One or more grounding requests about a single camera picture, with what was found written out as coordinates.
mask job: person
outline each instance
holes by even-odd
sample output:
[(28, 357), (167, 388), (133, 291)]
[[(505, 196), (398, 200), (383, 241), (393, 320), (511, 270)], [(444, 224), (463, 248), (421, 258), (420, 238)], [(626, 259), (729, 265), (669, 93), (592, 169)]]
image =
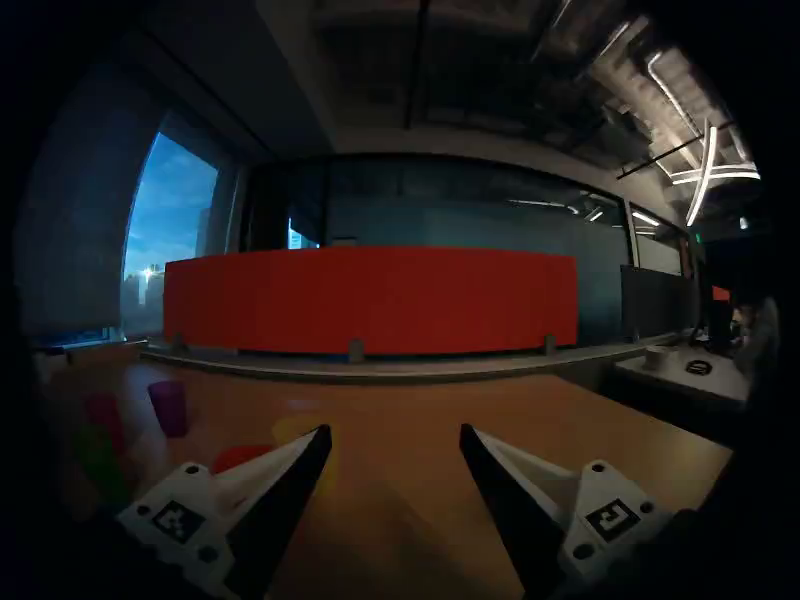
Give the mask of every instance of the person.
[(778, 305), (763, 289), (744, 286), (734, 294), (741, 315), (742, 344), (733, 357), (736, 368), (748, 376), (771, 372), (780, 345)]

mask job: yellow object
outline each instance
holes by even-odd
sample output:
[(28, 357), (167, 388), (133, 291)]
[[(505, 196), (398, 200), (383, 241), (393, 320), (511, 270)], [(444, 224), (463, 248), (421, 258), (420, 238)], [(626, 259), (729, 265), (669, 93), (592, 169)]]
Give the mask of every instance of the yellow object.
[(336, 487), (336, 478), (339, 472), (339, 428), (324, 416), (315, 414), (285, 417), (276, 421), (272, 426), (275, 445), (283, 446), (323, 424), (328, 424), (331, 428), (331, 452), (313, 493), (314, 496), (322, 498), (329, 496)]

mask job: white mug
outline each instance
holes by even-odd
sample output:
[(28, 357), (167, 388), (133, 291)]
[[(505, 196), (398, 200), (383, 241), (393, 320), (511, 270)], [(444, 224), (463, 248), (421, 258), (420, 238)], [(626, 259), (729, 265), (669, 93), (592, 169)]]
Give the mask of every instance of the white mug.
[(644, 351), (644, 368), (657, 371), (667, 362), (667, 356), (673, 352), (673, 348), (667, 346), (648, 346)]

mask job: red panel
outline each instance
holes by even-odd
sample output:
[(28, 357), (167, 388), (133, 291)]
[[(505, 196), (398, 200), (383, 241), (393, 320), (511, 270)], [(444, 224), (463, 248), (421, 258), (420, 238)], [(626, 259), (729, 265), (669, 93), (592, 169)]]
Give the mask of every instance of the red panel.
[(431, 247), (341, 247), (167, 264), (164, 331), (273, 352), (445, 354), (575, 344), (575, 259)]
[(731, 293), (725, 288), (718, 288), (715, 285), (711, 286), (711, 294), (714, 300), (722, 300), (728, 302), (731, 299)]

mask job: desk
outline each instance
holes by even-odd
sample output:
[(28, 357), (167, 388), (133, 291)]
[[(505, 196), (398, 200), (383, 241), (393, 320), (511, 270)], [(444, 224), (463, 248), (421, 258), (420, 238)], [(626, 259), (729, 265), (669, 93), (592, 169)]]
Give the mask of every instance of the desk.
[[(686, 363), (691, 360), (708, 362), (711, 372), (708, 375), (688, 373)], [(646, 369), (644, 363), (645, 357), (639, 356), (615, 363), (614, 368), (622, 375), (680, 392), (713, 408), (738, 412), (747, 404), (750, 382), (730, 358), (680, 346), (666, 356), (664, 365), (658, 370)]]
[[(147, 385), (166, 377), (186, 385), (184, 439), (160, 435), (147, 399)], [(458, 448), (463, 422), (568, 469), (606, 459), (671, 510), (700, 505), (730, 457), (552, 375), (320, 385), (134, 361), (67, 369), (47, 392), (64, 411), (103, 390), (117, 394), (134, 441), (137, 495), (183, 461), (211, 464), (233, 445), (331, 425), (334, 448), (270, 590), (278, 599), (519, 600), (522, 587)]]

